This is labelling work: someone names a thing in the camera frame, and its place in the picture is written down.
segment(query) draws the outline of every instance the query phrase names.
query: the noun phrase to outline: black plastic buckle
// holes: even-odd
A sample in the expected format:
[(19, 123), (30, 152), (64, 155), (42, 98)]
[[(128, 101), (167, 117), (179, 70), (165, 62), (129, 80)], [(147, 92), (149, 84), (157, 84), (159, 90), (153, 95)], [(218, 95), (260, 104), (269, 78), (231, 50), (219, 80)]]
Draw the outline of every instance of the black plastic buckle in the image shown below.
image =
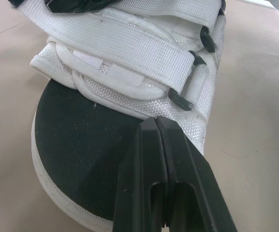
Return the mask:
[[(200, 57), (196, 52), (189, 51), (194, 56), (193, 65), (197, 67), (200, 64), (206, 64), (202, 57)], [(184, 111), (191, 111), (193, 108), (193, 104), (182, 97), (176, 90), (170, 89), (168, 92), (168, 98), (175, 103), (179, 108), (183, 109)]]
[(113, 232), (237, 232), (208, 162), (164, 117), (140, 124), (115, 204)]
[(80, 13), (102, 9), (117, 0), (44, 0), (52, 13)]

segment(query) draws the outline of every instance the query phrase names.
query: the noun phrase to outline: beige table surface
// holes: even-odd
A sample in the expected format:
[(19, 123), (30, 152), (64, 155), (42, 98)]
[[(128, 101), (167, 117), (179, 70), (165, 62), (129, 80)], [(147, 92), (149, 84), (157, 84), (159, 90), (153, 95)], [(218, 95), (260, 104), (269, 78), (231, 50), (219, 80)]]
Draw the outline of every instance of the beige table surface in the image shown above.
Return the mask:
[[(279, 232), (279, 12), (227, 0), (225, 47), (206, 136), (240, 232)], [(87, 232), (49, 199), (30, 153), (47, 80), (29, 62), (47, 36), (0, 0), (0, 232)]]

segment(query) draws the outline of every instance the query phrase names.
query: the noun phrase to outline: black plastic clip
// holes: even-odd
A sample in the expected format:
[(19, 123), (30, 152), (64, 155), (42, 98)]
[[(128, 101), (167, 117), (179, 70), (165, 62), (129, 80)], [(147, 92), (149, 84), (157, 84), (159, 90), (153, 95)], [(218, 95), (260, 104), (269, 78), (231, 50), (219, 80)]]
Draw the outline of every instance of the black plastic clip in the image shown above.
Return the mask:
[(214, 53), (216, 51), (215, 42), (213, 41), (212, 37), (209, 35), (209, 30), (207, 27), (202, 26), (200, 38), (201, 38), (204, 48), (209, 53)]
[(113, 232), (237, 232), (208, 162), (164, 117), (140, 124), (115, 204)]

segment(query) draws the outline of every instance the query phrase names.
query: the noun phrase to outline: white webbing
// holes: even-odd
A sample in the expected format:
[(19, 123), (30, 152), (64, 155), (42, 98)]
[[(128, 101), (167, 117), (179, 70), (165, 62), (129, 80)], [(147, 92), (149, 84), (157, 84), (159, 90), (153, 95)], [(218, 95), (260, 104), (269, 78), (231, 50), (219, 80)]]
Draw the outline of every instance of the white webbing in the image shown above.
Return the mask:
[(123, 0), (111, 5), (137, 15), (171, 15), (213, 29), (220, 0)]

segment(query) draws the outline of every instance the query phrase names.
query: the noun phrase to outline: white velcro strap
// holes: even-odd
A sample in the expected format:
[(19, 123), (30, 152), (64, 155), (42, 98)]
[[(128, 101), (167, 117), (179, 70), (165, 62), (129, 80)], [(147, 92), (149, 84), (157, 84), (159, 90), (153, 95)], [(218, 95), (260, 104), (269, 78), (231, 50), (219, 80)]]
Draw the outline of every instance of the white velcro strap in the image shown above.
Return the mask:
[(19, 10), (67, 47), (130, 68), (177, 92), (191, 73), (190, 53), (139, 27), (92, 13), (53, 14), (43, 0), (27, 0)]
[(213, 29), (221, 0), (123, 0), (112, 7), (137, 15), (171, 15)]

